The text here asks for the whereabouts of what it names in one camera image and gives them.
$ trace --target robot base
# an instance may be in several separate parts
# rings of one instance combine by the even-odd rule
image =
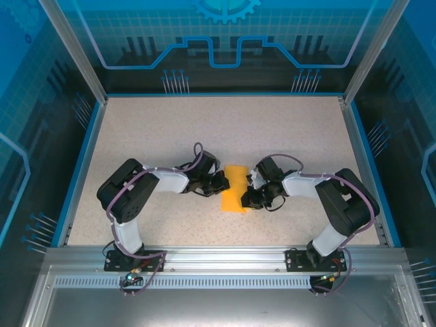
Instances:
[[[147,251],[141,253],[141,255],[152,255],[159,253],[160,251]],[[157,265],[159,264],[161,257],[153,258],[150,260],[142,260],[141,267],[143,273],[152,273],[155,271]],[[164,264],[161,265],[158,272],[164,271]],[[125,260],[125,256],[120,254],[118,251],[109,250],[106,254],[106,261],[104,262],[104,271],[123,271],[129,272],[132,269],[137,268],[137,264],[131,264]]]
[[[347,271],[347,263],[342,251],[334,251],[322,262],[313,267],[312,263],[307,257],[306,250],[290,249],[285,251],[286,271],[289,273],[294,272],[327,272],[334,273],[338,271],[338,266],[332,261],[332,259],[338,259],[341,262],[341,272]]]

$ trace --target speckled tabletop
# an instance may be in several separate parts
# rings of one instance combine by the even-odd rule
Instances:
[[[173,167],[193,159],[203,143],[222,168],[253,167],[271,153],[288,153],[305,172],[350,168],[358,175],[336,97],[111,98],[103,119],[69,245],[104,245],[113,239],[96,193],[126,160]],[[286,158],[276,162],[296,167]],[[281,210],[225,213],[221,196],[154,193],[138,216],[147,245],[306,245],[328,223],[319,200],[288,198]],[[351,244],[379,244],[374,228]]]

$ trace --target glass panel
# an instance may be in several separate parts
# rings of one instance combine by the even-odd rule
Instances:
[[[38,1],[0,1],[0,31],[0,317],[18,326],[95,98]]]
[[[344,92],[390,0],[61,0],[109,93]]]
[[[434,1],[410,1],[356,97],[399,239],[411,263],[421,262],[420,281],[435,276],[425,258],[436,260],[435,14]],[[434,295],[427,285],[422,295]]]
[[[57,289],[43,326],[415,326],[392,277],[352,277],[337,294],[309,290]]]

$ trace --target blue frame edge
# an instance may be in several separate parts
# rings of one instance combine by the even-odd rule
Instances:
[[[295,92],[235,92],[235,93],[108,93],[108,97],[261,97],[264,95],[295,97],[343,97],[342,92],[295,93]]]
[[[356,120],[356,124],[358,127],[358,132],[360,134],[360,137],[362,138],[362,143],[363,143],[363,147],[364,147],[365,153],[366,153],[367,158],[368,158],[369,167],[370,167],[371,173],[374,177],[375,186],[377,188],[377,191],[378,191],[378,194],[380,197],[381,205],[382,205],[383,210],[384,210],[384,214],[386,217],[386,223],[388,224],[387,227],[389,229],[392,243],[393,243],[394,247],[401,247],[401,241],[400,241],[398,232],[397,232],[396,227],[395,227],[394,218],[393,218],[392,213],[391,213],[390,208],[389,208],[388,199],[386,198],[386,194],[384,193],[384,189],[383,189],[382,182],[381,182],[382,180],[380,179],[380,175],[379,175],[379,172],[377,170],[377,166],[375,165],[375,160],[374,160],[373,154],[371,152],[371,148],[369,147],[367,135],[365,134],[362,120],[360,119],[360,115],[359,115],[359,112],[357,110],[357,106],[356,106],[356,103],[354,102],[354,100],[351,103],[351,107],[352,107],[352,112],[353,112],[353,115],[354,115],[354,118]]]
[[[0,132],[0,142],[5,142],[8,146],[12,148],[12,150],[16,153],[18,153],[22,158],[22,163],[25,167],[26,174],[24,178],[21,181],[20,188],[17,191],[16,197],[14,202],[12,203],[11,209],[9,213],[7,214],[5,223],[0,231],[0,247],[3,245],[3,242],[6,238],[7,231],[9,230],[9,227],[11,226],[12,220],[15,217],[15,212],[18,208],[18,205],[20,204],[21,198],[23,193],[25,192],[27,183],[29,182],[31,171],[30,171],[30,163],[29,158],[27,156],[26,150],[24,150],[21,145],[18,143],[13,142],[11,139],[9,139],[5,134]]]
[[[94,106],[93,113],[91,115],[91,120],[89,121],[87,132],[84,136],[82,148],[80,149],[79,156],[77,158],[76,167],[74,168],[73,176],[71,179],[71,182],[69,183],[67,195],[65,197],[65,201],[62,206],[61,214],[59,215],[59,220],[56,226],[56,230],[54,231],[54,236],[51,242],[51,247],[59,247],[61,246],[59,244],[60,240],[65,237],[66,235],[63,235],[64,233],[64,225],[67,221],[67,216],[70,212],[72,202],[74,200],[74,197],[79,196],[82,193],[82,188],[84,184],[81,183],[79,185],[78,180],[80,175],[85,175],[88,172],[89,165],[91,164],[91,158],[88,160],[85,159],[87,153],[92,153],[95,147],[95,143],[97,142],[97,137],[92,138],[91,136],[95,132],[97,132],[100,129],[100,126],[102,124],[102,111],[104,109],[104,106],[102,106],[99,102],[97,102]]]

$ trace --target perforated metal strip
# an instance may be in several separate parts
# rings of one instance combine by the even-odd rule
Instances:
[[[139,285],[140,288],[149,277]],[[56,288],[118,288],[120,276],[58,276]],[[309,289],[309,277],[305,276],[157,276],[150,286],[152,289]]]

